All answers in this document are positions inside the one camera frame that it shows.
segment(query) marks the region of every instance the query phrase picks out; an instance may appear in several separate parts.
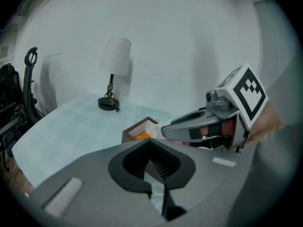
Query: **white wall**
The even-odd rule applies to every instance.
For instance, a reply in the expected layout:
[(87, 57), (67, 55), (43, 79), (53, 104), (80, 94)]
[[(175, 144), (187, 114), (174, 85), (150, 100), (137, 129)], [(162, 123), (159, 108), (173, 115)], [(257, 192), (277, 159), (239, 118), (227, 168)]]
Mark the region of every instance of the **white wall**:
[(3, 65), (7, 63), (13, 63), (16, 38), (18, 34), (17, 29), (21, 18), (22, 17), (19, 17), (17, 15), (12, 15), (4, 26), (2, 33), (0, 34), (0, 54), (2, 47), (8, 47), (8, 55), (4, 58), (0, 58), (0, 63), (3, 63)]
[(254, 3), (262, 0), (235, 0), (237, 10), (238, 44), (236, 64), (248, 63), (259, 74), (262, 37)]
[(49, 113), (82, 93), (104, 94), (109, 74), (98, 62), (113, 35), (132, 42), (128, 76), (114, 77), (120, 101), (184, 114), (239, 66), (233, 0), (50, 0), (16, 47), (21, 78), (38, 47), (37, 107)]

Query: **table lamp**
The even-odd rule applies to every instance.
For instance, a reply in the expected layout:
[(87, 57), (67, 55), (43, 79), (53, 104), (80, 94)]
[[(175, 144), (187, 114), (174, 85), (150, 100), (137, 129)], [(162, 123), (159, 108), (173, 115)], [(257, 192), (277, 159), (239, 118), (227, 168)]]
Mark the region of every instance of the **table lamp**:
[(126, 76), (132, 43), (120, 37), (112, 37), (102, 54), (99, 69), (110, 73), (110, 81), (104, 97), (98, 99), (99, 108), (107, 111), (120, 110), (119, 101), (112, 92), (114, 75)]

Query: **chair headrest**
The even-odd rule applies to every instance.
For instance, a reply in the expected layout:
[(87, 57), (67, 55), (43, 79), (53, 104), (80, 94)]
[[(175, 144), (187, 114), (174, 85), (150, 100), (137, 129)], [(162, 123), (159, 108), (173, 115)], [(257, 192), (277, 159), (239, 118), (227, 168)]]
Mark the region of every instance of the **chair headrest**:
[(3, 65), (0, 68), (0, 77), (1, 78), (9, 77), (9, 76), (13, 75), (14, 73), (15, 73), (15, 68), (10, 63)]

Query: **small box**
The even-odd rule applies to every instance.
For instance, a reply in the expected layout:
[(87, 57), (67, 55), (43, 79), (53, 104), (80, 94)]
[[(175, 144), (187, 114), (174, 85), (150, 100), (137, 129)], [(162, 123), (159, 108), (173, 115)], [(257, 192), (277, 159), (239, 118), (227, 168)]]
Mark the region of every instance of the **small box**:
[(123, 131), (122, 143), (135, 140), (135, 136), (141, 134), (143, 131), (146, 131), (149, 127), (157, 123), (158, 122), (153, 120), (151, 117), (146, 117), (145, 119)]

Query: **finger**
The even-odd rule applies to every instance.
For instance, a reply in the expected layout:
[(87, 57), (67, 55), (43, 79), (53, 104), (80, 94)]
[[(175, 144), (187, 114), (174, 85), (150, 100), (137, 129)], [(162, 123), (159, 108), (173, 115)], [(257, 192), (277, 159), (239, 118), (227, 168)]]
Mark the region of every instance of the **finger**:
[[(236, 128), (236, 121), (234, 119), (224, 121), (222, 123), (221, 127), (222, 127), (221, 133), (225, 133), (225, 134), (228, 134), (228, 135), (234, 135), (235, 128)], [(202, 136), (208, 135), (208, 127), (207, 126), (201, 127), (200, 128), (200, 133), (201, 133)]]
[(234, 135), (236, 129), (236, 121), (234, 119), (224, 121), (222, 123), (222, 133)]
[(183, 145), (182, 141), (176, 141), (176, 140), (168, 140), (168, 141), (179, 144), (179, 145)]
[(203, 126), (200, 128), (200, 133), (202, 136), (208, 135), (208, 127), (207, 126)]

